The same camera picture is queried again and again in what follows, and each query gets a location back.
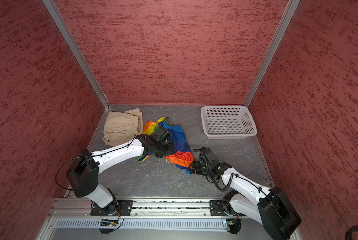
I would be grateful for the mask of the colourful blue orange shorts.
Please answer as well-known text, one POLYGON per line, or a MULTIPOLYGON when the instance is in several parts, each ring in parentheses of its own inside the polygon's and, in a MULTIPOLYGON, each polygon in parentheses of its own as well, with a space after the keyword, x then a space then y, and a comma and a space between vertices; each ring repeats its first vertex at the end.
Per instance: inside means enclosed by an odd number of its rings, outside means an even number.
POLYGON ((173 145, 176 153, 165 157, 170 163, 176 165, 179 169, 185 170, 189 175, 190 165, 194 161, 194 156, 187 142, 185 133, 181 125, 172 124, 167 117, 162 117, 156 122, 147 121, 144 125, 143 134, 151 135, 157 131, 158 126, 166 128, 173 136, 173 145))

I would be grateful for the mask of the beige drawstring shorts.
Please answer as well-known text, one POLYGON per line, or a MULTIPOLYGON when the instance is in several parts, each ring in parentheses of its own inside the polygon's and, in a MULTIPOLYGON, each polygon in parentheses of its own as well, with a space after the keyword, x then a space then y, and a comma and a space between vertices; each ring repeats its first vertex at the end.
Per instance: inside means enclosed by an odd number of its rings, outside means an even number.
POLYGON ((115 147, 133 139, 142 132, 142 111, 140 108, 125 112, 109 112, 107 114, 103 141, 105 144, 115 147))

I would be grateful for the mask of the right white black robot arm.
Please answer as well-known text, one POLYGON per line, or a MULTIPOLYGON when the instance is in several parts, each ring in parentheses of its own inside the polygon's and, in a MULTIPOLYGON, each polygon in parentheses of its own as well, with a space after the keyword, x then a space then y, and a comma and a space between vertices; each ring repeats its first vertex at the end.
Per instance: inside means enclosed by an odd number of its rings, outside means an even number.
POLYGON ((229 233, 240 231, 241 217, 260 223, 273 240, 288 240, 302 220, 278 187, 261 186, 241 175, 231 165, 201 158, 190 165, 190 173, 207 177, 221 192, 232 190, 220 201, 211 201, 212 216, 226 216, 229 233))

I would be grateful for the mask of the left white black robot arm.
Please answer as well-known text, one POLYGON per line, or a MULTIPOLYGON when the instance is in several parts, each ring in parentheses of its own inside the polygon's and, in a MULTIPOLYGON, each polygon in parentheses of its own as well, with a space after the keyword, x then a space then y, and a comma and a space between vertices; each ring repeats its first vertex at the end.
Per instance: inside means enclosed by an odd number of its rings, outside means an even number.
POLYGON ((132 140, 102 151, 84 150, 74 158, 66 177, 77 198, 91 200, 92 216, 120 216, 122 203, 115 195, 99 183, 99 175, 105 170, 131 158, 153 155, 164 158, 176 153, 173 137, 164 133, 136 135, 132 140))

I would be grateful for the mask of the white perforated plastic basket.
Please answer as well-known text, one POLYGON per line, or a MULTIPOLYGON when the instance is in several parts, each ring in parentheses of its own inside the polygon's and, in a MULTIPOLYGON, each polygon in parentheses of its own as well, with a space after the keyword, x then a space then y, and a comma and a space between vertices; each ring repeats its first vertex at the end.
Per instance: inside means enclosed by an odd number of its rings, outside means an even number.
POLYGON ((206 106, 201 109, 202 126, 210 140, 246 139, 258 131, 245 106, 206 106))

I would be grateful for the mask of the right small circuit board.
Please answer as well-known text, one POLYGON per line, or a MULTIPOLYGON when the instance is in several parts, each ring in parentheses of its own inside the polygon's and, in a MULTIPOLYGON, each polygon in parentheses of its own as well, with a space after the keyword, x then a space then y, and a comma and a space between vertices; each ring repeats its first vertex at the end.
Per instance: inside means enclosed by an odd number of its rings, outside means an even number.
POLYGON ((242 225, 241 220, 226 220, 225 227, 227 229, 240 228, 242 225))

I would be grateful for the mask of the small circuit board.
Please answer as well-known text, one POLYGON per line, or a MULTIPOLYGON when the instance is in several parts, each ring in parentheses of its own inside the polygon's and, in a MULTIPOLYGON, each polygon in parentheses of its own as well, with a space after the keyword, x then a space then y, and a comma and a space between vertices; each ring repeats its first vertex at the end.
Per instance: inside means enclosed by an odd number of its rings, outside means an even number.
POLYGON ((118 226, 119 220, 101 219, 100 228, 115 228, 118 226))
POLYGON ((225 227, 227 229, 240 228, 242 225, 241 220, 226 220, 225 227))

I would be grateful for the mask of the left small circuit board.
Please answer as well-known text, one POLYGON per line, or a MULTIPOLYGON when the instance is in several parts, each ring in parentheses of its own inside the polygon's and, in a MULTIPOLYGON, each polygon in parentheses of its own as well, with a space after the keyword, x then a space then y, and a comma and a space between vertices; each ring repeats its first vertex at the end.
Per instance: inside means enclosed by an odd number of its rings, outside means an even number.
POLYGON ((115 228, 118 226, 119 220, 101 219, 100 228, 115 228))

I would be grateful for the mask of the left corner aluminium profile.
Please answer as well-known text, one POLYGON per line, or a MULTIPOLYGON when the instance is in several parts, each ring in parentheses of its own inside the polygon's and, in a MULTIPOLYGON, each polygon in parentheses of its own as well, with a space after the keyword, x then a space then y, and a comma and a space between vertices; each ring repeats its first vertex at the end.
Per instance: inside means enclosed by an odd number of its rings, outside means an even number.
POLYGON ((109 103, 107 97, 105 96, 102 88, 100 87, 96 77, 94 76, 94 73, 91 70, 88 62, 86 61, 84 55, 82 54, 76 41, 74 40, 70 30, 68 29, 68 26, 65 23, 62 15, 60 14, 55 2, 52 0, 43 0, 42 2, 45 5, 51 18, 53 19, 54 23, 56 24, 56 26, 57 26, 58 30, 60 31, 62 37, 64 38, 65 42, 67 43, 73 56, 75 57, 76 61, 78 62, 81 70, 87 77, 87 79, 90 82, 91 86, 93 87, 96 95, 100 99, 105 110, 106 111, 109 110, 110 103, 109 103))

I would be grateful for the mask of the corner aluminium profile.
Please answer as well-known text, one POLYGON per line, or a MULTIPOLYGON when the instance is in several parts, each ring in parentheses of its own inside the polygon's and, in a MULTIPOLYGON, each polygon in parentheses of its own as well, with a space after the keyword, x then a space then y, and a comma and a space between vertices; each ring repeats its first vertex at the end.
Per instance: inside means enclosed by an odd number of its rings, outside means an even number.
POLYGON ((277 26, 277 29, 273 35, 273 38, 270 42, 270 45, 266 51, 264 59, 259 67, 257 75, 254 79, 254 82, 248 92, 248 95, 244 101, 244 106, 249 107, 250 103, 252 102, 254 95, 266 73, 267 68, 269 67, 271 60, 287 30, 288 25, 291 22, 291 19, 300 3, 300 0, 289 0, 288 4, 285 8, 285 11, 280 19, 280 22, 277 26))
POLYGON ((75 57, 76 61, 78 62, 81 70, 87 77, 87 79, 90 82, 91 86, 93 87, 96 95, 100 99, 105 110, 106 111, 109 110, 110 103, 109 103, 107 97, 105 96, 102 88, 100 87, 96 77, 94 76, 94 73, 91 70, 88 62, 86 61, 84 55, 82 54, 76 41, 74 40, 70 30, 68 29, 68 26, 65 23, 62 15, 60 14, 55 2, 52 0, 43 0, 42 2, 45 5, 51 18, 53 19, 54 23, 56 24, 56 26, 57 26, 58 30, 60 31, 62 37, 64 38, 65 42, 67 43, 73 56, 75 57))

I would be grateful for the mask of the right corner aluminium profile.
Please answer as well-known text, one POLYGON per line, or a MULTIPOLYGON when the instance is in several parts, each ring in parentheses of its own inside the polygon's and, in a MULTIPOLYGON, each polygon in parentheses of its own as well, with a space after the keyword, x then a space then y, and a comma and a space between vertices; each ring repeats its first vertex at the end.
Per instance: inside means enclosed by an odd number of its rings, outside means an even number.
POLYGON ((248 95, 244 101, 244 106, 249 107, 250 103, 252 102, 254 95, 266 73, 267 68, 269 67, 271 60, 287 30, 288 25, 291 22, 291 19, 300 3, 300 0, 289 0, 288 4, 285 8, 285 11, 280 19, 280 22, 277 26, 277 29, 273 35, 273 38, 270 42, 270 45, 266 51, 264 59, 259 67, 257 75, 254 79, 254 82, 248 92, 248 95))

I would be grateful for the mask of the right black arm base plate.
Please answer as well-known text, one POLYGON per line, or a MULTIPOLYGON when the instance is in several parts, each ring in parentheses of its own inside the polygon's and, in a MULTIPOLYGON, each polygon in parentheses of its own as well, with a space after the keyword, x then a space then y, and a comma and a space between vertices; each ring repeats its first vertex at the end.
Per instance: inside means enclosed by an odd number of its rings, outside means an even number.
POLYGON ((230 203, 226 200, 211 200, 210 201, 211 216, 236 216, 237 213, 233 210, 230 203))

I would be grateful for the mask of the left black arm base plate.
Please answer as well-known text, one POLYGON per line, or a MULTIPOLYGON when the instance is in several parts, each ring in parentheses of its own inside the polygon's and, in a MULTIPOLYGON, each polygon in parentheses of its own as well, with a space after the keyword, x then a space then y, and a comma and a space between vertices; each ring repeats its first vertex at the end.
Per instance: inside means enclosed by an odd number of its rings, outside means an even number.
POLYGON ((91 202, 91 216, 129 216, 133 200, 113 200, 106 207, 100 207, 97 203, 91 202))

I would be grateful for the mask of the aluminium mounting rail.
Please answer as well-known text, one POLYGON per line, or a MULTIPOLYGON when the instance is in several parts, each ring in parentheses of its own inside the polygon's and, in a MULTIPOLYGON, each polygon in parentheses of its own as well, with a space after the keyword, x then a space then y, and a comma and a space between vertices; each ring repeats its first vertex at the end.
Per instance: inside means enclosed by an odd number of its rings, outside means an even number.
MULTIPOLYGON (((127 198, 133 200, 128 218, 212 218, 207 198, 127 198)), ((87 198, 59 198, 53 203, 47 217, 94 218, 90 215, 91 200, 87 198)))

